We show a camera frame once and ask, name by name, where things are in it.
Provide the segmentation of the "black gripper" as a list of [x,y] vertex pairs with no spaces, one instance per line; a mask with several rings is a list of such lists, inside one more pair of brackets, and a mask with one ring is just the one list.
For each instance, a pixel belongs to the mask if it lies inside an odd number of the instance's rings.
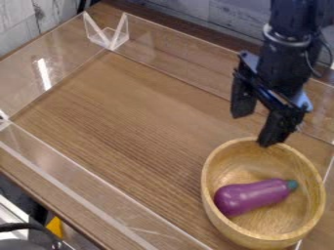
[[313,75],[322,49],[322,34],[284,37],[263,32],[259,55],[242,51],[234,72],[231,115],[254,113],[256,102],[270,110],[256,142],[262,147],[283,143],[297,131],[313,104],[303,86]]

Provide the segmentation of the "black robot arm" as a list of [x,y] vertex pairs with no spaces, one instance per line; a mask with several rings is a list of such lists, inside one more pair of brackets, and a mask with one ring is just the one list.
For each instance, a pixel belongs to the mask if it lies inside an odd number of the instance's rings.
[[239,53],[230,110],[240,118],[258,104],[268,109],[256,139],[263,147],[284,142],[313,110],[303,86],[322,76],[314,66],[329,48],[322,30],[330,25],[334,0],[271,0],[260,51]]

